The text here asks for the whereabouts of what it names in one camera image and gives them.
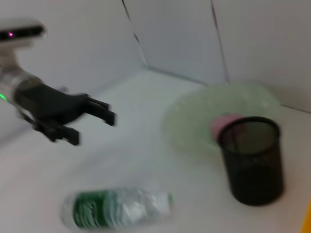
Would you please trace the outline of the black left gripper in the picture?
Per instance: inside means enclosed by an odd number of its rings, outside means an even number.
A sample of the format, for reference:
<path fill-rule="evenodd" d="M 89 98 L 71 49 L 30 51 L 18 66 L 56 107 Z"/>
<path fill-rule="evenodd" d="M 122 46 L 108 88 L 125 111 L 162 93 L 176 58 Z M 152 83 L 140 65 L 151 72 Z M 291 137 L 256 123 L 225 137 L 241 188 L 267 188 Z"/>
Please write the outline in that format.
<path fill-rule="evenodd" d="M 61 124 L 70 123 L 80 117 L 83 114 L 83 105 L 86 114 L 100 118 L 110 126 L 116 123 L 116 114 L 110 110 L 109 104 L 91 97 L 87 97 L 85 102 L 85 94 L 65 94 L 45 84 L 17 91 L 14 100 L 37 119 L 57 121 L 35 120 L 33 122 L 33 129 L 52 142 L 66 140 L 74 146 L 80 144 L 79 132 Z"/>

